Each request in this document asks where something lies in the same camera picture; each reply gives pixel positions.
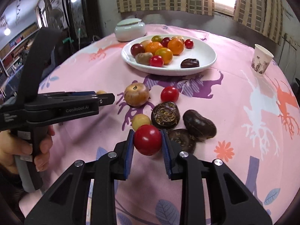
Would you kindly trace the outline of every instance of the human hand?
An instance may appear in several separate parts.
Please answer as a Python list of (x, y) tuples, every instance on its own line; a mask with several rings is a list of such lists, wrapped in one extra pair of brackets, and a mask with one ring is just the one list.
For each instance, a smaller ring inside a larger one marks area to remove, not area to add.
[[(38, 172), (48, 168), (50, 148), (53, 145), (52, 136), (55, 135), (53, 126), (49, 126), (48, 134), (40, 143), (41, 153), (35, 157), (34, 163)], [(9, 172), (18, 174), (14, 155), (30, 155), (32, 147), (25, 140), (22, 140), (10, 133), (9, 130), (0, 132), (0, 164)]]

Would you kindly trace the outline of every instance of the purple deer print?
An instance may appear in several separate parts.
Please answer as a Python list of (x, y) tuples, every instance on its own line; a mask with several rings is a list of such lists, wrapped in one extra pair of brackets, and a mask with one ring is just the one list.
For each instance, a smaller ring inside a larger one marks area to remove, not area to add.
[[(162, 86), (162, 87), (174, 86), (179, 90), (179, 92), (181, 92), (186, 96), (211, 99), (213, 97), (213, 94), (211, 94), (212, 86), (221, 85), (224, 77), (221, 71), (219, 71), (219, 73), (220, 73), (220, 78), (217, 80), (202, 80), (203, 77), (202, 74), (196, 74), (190, 76), (179, 76), (179, 77), (158, 76), (158, 75), (150, 74), (145, 77), (143, 84), (145, 84), (149, 88), (149, 90), (151, 90), (153, 86)], [(119, 104), (120, 107), (118, 111), (118, 115), (119, 115), (123, 110), (123, 108), (125, 106), (128, 106), (128, 104), (124, 101), (124, 92), (117, 94), (117, 96), (120, 96), (120, 99), (116, 103), (116, 105)], [(122, 125), (123, 131), (125, 129), (125, 125), (131, 126), (130, 121), (133, 119), (133, 117), (136, 114), (143, 113), (146, 105), (150, 106), (152, 109), (154, 108), (154, 105), (149, 101), (147, 101), (145, 105), (139, 108), (129, 107), (129, 110), (125, 114), (125, 119)]]
[(221, 71), (219, 71), (219, 73), (220, 78), (217, 80), (202, 80), (202, 74), (179, 77), (158, 76), (150, 74), (145, 78), (144, 84), (149, 89), (151, 89), (152, 86), (174, 86), (179, 90), (179, 92), (186, 96), (211, 99), (213, 97), (213, 94), (211, 94), (212, 86), (221, 85), (224, 77)]

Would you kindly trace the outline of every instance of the table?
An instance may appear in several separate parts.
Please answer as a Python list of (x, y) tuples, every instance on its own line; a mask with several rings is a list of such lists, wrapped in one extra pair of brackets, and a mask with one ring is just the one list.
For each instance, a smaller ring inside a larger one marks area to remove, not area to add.
[[(225, 161), (275, 223), (300, 187), (300, 111), (280, 68), (272, 61), (259, 76), (250, 67), (253, 48), (205, 31), (147, 25), (147, 34), (202, 39), (216, 51), (217, 61), (198, 75), (147, 75), (122, 60), (125, 43), (118, 43), (114, 34), (66, 60), (41, 83), (40, 93), (104, 90), (114, 93), (116, 101), (102, 107), (97, 116), (55, 125), (44, 186), (21, 200), (23, 213), (28, 214), (75, 160), (94, 161), (124, 141), (131, 129), (130, 119), (137, 113), (150, 116), (163, 87), (174, 85), (181, 92), (177, 102), (181, 115), (195, 109), (217, 127), (217, 135), (198, 143), (194, 155), (209, 162), (215, 158)], [(139, 109), (130, 108), (123, 98), (124, 89), (133, 81), (151, 88), (151, 99)], [(182, 120), (177, 127), (184, 127)], [(147, 157), (135, 150), (129, 179), (116, 182), (115, 192), (118, 224), (179, 224), (181, 181), (168, 179), (161, 153)], [(206, 216), (209, 224), (208, 210)]]

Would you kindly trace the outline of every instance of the metal screw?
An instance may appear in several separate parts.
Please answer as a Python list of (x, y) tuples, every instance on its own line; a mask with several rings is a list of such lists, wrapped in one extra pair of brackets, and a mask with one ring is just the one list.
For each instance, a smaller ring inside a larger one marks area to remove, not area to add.
[(221, 166), (221, 165), (223, 165), (223, 161), (221, 159), (216, 159), (216, 160), (214, 160), (214, 164), (217, 166)]
[(114, 158), (117, 156), (117, 153), (115, 153), (114, 151), (111, 151), (110, 153), (107, 154), (109, 158)]
[(185, 158), (185, 157), (188, 157), (188, 153), (186, 151), (182, 151), (179, 153), (179, 156)]
[(76, 167), (80, 167), (80, 166), (83, 165), (83, 161), (82, 161), (82, 160), (77, 160), (76, 162), (74, 162), (74, 165), (75, 165)]

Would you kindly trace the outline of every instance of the white plate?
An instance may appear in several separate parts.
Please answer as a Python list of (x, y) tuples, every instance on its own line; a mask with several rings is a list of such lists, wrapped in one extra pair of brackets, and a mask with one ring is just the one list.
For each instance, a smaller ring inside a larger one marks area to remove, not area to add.
[[(160, 35), (163, 38), (165, 37), (172, 38), (173, 36), (176, 36), (171, 34), (158, 34), (158, 35)], [(140, 71), (143, 71), (145, 73), (164, 75), (164, 76), (185, 76), (185, 75), (191, 75), (191, 74), (202, 72), (203, 70), (213, 65), (217, 59), (216, 52), (208, 44), (192, 37), (183, 36), (184, 40), (192, 39), (194, 41), (194, 47), (192, 49), (186, 49), (186, 47), (184, 47), (184, 51), (179, 56), (173, 56), (173, 60), (170, 62), (169, 65), (165, 65), (160, 68), (160, 67), (152, 67), (143, 64), (138, 64), (135, 61), (132, 54), (130, 53), (130, 48), (132, 47), (132, 45), (141, 43), (144, 40), (151, 40), (153, 36), (154, 35), (144, 36), (126, 44), (123, 47), (121, 52), (122, 58), (125, 60), (125, 62), (127, 62), (130, 66)], [(181, 68), (180, 67), (181, 62), (187, 58), (198, 59), (200, 66), (196, 68)]]

